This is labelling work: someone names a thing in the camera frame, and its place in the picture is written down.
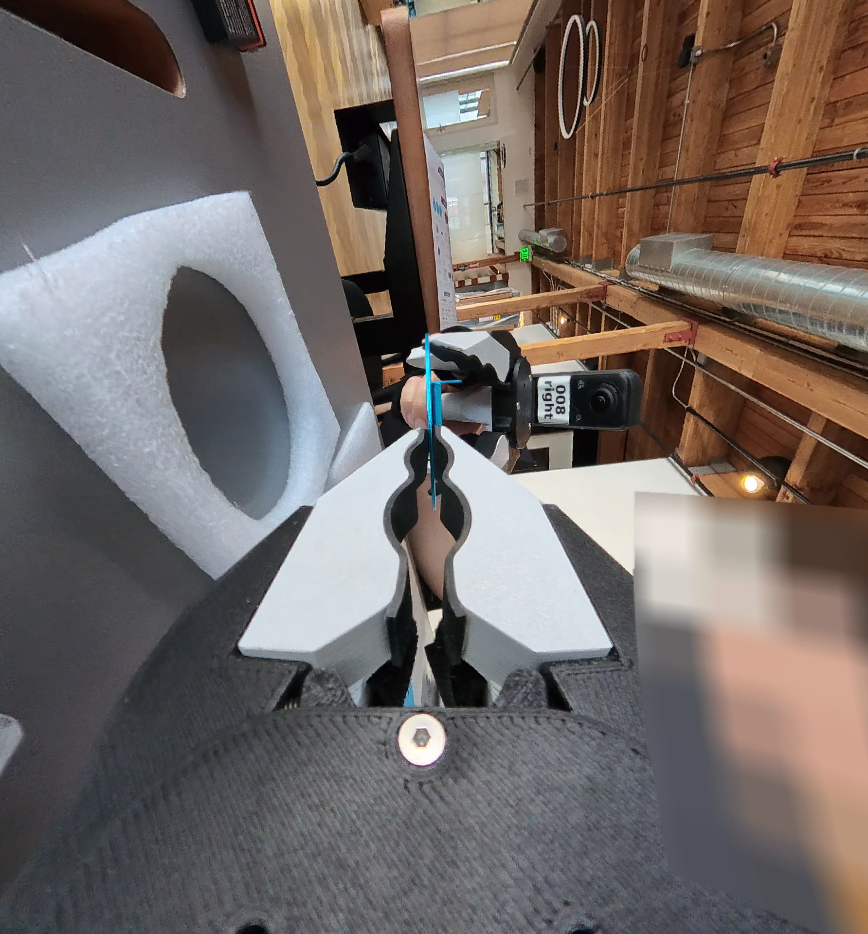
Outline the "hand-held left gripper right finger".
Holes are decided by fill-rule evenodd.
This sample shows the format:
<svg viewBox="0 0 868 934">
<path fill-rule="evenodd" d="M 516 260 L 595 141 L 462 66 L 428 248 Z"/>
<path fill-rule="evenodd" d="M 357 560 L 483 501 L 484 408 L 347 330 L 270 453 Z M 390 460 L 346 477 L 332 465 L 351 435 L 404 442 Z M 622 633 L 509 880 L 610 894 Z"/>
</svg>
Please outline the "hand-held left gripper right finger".
<svg viewBox="0 0 868 934">
<path fill-rule="evenodd" d="M 503 683 L 546 662 L 607 656 L 613 643 L 542 503 L 452 431 L 440 442 L 463 517 L 444 579 L 465 619 L 460 658 Z"/>
</svg>

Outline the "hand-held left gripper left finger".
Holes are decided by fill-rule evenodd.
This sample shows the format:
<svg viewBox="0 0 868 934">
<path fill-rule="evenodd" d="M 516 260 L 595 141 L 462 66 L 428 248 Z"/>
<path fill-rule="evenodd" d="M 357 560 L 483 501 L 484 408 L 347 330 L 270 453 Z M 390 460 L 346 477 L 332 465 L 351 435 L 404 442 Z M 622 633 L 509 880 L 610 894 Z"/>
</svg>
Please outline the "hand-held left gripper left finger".
<svg viewBox="0 0 868 934">
<path fill-rule="evenodd" d="M 406 558 L 386 519 L 409 482 L 411 431 L 314 505 L 241 636 L 243 656 L 302 661 L 367 678 L 391 657 L 386 619 L 398 611 Z"/>
</svg>

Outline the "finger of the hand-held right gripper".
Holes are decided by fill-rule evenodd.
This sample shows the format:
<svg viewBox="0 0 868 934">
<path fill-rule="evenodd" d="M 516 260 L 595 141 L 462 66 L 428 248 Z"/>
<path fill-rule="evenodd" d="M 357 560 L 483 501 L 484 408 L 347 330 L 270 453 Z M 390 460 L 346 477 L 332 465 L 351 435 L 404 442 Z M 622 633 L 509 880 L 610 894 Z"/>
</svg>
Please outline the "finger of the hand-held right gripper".
<svg viewBox="0 0 868 934">
<path fill-rule="evenodd" d="M 505 385 L 524 377 L 524 357 L 510 332 L 451 329 L 428 336 L 413 349 L 407 367 L 425 371 L 427 365 L 443 381 Z"/>
<path fill-rule="evenodd" d="M 463 391 L 445 390 L 448 383 L 434 384 L 434 425 L 464 422 L 493 426 L 493 389 L 479 386 Z"/>
</svg>

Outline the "small blue disc with bracket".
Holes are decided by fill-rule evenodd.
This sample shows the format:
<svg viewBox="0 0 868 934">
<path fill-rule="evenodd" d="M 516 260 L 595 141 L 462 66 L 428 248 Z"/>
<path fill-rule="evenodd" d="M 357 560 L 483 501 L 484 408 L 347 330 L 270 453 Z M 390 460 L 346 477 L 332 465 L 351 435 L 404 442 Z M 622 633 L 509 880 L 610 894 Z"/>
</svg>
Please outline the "small blue disc with bracket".
<svg viewBox="0 0 868 934">
<path fill-rule="evenodd" d="M 444 490 L 447 489 L 446 477 L 449 475 L 452 454 L 449 452 L 447 442 L 443 440 L 442 430 L 444 428 L 442 411 L 442 393 L 443 388 L 439 381 L 434 379 L 435 370 L 444 368 L 450 364 L 448 362 L 433 362 L 436 356 L 432 351 L 438 354 L 466 353 L 466 350 L 458 345 L 449 344 L 448 340 L 453 339 L 461 333 L 467 333 L 463 330 L 453 329 L 447 333 L 447 336 L 438 335 L 436 347 L 431 346 L 433 339 L 430 334 L 425 336 L 423 344 L 424 364 L 425 364 L 425 393 L 427 410 L 427 439 L 428 439 L 428 476 L 429 476 L 429 497 L 433 511 L 437 511 Z"/>
</svg>

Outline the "person's right forearm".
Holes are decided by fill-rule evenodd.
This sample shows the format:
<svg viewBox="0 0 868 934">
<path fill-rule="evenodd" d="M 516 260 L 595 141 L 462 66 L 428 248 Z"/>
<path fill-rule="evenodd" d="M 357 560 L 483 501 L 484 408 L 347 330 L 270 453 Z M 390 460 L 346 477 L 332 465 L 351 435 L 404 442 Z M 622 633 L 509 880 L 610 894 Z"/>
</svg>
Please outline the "person's right forearm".
<svg viewBox="0 0 868 934">
<path fill-rule="evenodd" d="M 408 533 L 409 548 L 417 570 L 437 598 L 442 597 L 444 566 L 455 539 L 441 522 L 440 507 L 433 509 L 429 496 L 417 499 L 418 519 Z"/>
</svg>

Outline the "grey desk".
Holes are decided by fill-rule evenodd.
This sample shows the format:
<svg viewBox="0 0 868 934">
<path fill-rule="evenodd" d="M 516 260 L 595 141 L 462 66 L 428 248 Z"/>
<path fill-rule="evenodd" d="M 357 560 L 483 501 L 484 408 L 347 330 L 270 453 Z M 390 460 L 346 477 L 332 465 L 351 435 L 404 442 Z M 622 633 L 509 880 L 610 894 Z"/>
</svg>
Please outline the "grey desk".
<svg viewBox="0 0 868 934">
<path fill-rule="evenodd" d="M 368 391 L 283 52 L 255 6 L 266 44 L 241 53 L 206 40 L 191 2 L 0 2 L 0 274 L 129 216 L 249 193 L 339 424 L 334 459 Z M 202 467 L 263 518 L 288 479 L 289 419 L 249 314 L 181 268 L 162 352 Z M 0 894 L 76 796 L 133 673 L 261 541 L 209 575 L 0 365 L 0 714 L 22 728 L 0 775 Z"/>
</svg>

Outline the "person's right hand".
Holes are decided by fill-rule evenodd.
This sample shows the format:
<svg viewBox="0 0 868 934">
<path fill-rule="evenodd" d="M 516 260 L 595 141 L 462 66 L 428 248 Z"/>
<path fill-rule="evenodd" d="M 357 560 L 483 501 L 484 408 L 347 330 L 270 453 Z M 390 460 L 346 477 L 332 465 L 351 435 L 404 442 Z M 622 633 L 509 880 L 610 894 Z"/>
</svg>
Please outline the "person's right hand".
<svg viewBox="0 0 868 934">
<path fill-rule="evenodd" d="M 405 423 L 409 430 L 428 426 L 428 380 L 425 376 L 410 376 L 398 384 L 391 414 Z"/>
</svg>

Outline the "white table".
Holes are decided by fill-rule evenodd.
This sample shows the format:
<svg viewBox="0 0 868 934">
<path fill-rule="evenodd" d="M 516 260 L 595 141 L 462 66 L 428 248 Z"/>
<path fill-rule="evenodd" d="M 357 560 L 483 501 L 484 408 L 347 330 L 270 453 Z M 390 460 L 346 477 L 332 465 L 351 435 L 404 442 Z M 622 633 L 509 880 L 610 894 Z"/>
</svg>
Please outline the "white table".
<svg viewBox="0 0 868 934">
<path fill-rule="evenodd" d="M 544 503 L 559 507 L 631 574 L 635 494 L 698 495 L 686 474 L 669 459 L 515 473 L 512 478 Z"/>
</svg>

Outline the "white poster board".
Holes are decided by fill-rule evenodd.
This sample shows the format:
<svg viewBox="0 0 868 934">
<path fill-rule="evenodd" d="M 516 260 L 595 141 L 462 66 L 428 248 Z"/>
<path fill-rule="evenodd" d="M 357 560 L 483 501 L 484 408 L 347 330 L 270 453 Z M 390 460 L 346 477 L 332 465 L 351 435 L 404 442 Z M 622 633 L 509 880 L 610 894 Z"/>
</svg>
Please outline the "white poster board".
<svg viewBox="0 0 868 934">
<path fill-rule="evenodd" d="M 424 137 L 428 167 L 428 187 L 431 198 L 433 243 L 436 255 L 436 274 L 440 330 L 457 324 L 455 290 L 452 274 L 452 251 L 448 217 L 448 200 L 443 163 L 428 137 Z"/>
</svg>

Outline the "black partition panel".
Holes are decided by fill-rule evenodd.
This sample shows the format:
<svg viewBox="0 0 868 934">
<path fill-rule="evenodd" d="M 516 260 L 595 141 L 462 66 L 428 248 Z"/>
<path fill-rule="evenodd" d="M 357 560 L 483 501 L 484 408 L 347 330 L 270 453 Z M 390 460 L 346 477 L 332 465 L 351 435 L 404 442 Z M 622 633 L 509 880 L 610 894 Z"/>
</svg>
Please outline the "black partition panel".
<svg viewBox="0 0 868 934">
<path fill-rule="evenodd" d="M 388 280 L 398 352 L 406 354 L 422 343 L 428 324 L 398 131 L 391 137 L 389 169 L 383 270 Z"/>
</svg>

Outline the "black monitor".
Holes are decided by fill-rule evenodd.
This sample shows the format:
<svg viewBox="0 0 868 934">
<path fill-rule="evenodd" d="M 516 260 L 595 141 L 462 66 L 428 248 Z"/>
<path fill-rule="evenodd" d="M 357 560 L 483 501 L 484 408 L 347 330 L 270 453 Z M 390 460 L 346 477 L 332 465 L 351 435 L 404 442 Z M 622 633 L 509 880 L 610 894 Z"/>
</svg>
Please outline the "black monitor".
<svg viewBox="0 0 868 934">
<path fill-rule="evenodd" d="M 341 149 L 355 153 L 346 173 L 356 208 L 387 208 L 391 142 L 381 124 L 395 119 L 391 99 L 335 110 Z"/>
</svg>

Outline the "white foam block round hole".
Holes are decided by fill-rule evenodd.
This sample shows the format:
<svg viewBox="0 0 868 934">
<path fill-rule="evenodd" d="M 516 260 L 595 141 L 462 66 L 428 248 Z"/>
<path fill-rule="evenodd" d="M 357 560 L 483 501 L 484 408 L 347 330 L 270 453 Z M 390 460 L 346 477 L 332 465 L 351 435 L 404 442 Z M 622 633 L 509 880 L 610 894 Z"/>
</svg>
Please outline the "white foam block round hole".
<svg viewBox="0 0 868 934">
<path fill-rule="evenodd" d="M 181 268 L 239 301 L 285 396 L 288 479 L 260 519 L 204 470 L 172 401 L 162 323 Z M 339 424 L 249 193 L 129 216 L 0 274 L 0 365 L 211 576 L 324 491 Z"/>
</svg>

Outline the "black ceiling pipe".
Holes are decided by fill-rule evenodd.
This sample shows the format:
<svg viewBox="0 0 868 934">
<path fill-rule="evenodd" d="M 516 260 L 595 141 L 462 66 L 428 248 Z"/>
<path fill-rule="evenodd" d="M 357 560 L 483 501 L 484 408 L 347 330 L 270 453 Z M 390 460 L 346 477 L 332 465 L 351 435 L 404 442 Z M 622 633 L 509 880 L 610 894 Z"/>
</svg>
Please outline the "black ceiling pipe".
<svg viewBox="0 0 868 934">
<path fill-rule="evenodd" d="M 597 191 L 592 193 L 585 193 L 579 195 L 572 195 L 568 197 L 560 197 L 555 199 L 548 199 L 544 201 L 534 202 L 526 204 L 525 207 L 537 207 L 545 206 L 551 204 L 566 204 L 576 201 L 583 200 L 595 200 L 603 197 L 617 196 L 622 194 L 629 193 L 643 193 L 649 191 L 658 191 L 663 189 L 674 189 L 683 186 L 690 185 L 699 185 L 702 183 L 712 183 L 719 181 L 732 181 L 732 180 L 744 180 L 752 179 L 757 176 L 768 176 L 773 179 L 778 178 L 782 173 L 789 171 L 798 171 L 798 170 L 809 170 L 811 168 L 820 167 L 829 164 L 837 164 L 842 162 L 857 162 L 868 160 L 868 146 L 860 146 L 854 149 L 846 149 L 842 151 L 832 152 L 828 154 L 805 157 L 797 160 L 785 160 L 785 159 L 776 159 L 773 162 L 770 162 L 767 165 L 753 165 L 753 166 L 744 166 L 737 167 L 735 169 L 729 169 L 721 172 L 713 172 L 709 174 L 699 175 L 695 177 L 687 177 L 682 179 L 673 179 L 673 180 L 660 180 L 656 182 L 650 182 L 646 184 L 639 184 L 634 186 L 627 186 L 624 188 L 610 189 L 606 191 Z"/>
</svg>

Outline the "black box orange edge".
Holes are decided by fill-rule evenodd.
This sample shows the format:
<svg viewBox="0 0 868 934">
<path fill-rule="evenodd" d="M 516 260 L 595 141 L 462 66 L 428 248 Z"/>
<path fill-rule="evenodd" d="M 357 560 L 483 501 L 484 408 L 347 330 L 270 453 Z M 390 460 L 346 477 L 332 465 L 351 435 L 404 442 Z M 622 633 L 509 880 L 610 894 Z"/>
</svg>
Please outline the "black box orange edge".
<svg viewBox="0 0 868 934">
<path fill-rule="evenodd" d="M 266 40 L 253 1 L 191 1 L 204 37 L 241 53 L 265 47 Z"/>
</svg>

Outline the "wooden post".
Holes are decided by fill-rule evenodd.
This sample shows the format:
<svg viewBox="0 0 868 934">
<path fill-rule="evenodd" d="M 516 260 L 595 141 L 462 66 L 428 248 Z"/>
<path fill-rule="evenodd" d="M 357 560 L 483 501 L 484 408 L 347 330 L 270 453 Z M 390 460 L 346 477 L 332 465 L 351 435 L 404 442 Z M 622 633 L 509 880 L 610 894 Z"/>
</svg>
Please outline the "wooden post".
<svg viewBox="0 0 868 934">
<path fill-rule="evenodd" d="M 417 89 L 416 64 L 406 6 L 381 12 L 403 175 L 416 247 L 428 333 L 440 332 L 436 251 L 433 238 L 428 164 Z"/>
</svg>

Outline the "silver ventilation duct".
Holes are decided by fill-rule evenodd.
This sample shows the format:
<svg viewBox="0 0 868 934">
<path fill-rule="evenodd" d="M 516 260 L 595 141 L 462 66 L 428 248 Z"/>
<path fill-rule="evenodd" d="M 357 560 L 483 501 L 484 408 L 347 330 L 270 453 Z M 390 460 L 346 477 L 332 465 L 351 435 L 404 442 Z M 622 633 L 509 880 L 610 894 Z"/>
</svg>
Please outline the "silver ventilation duct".
<svg viewBox="0 0 868 934">
<path fill-rule="evenodd" d="M 711 234 L 644 238 L 626 273 L 868 353 L 868 270 L 730 254 L 712 242 Z"/>
</svg>

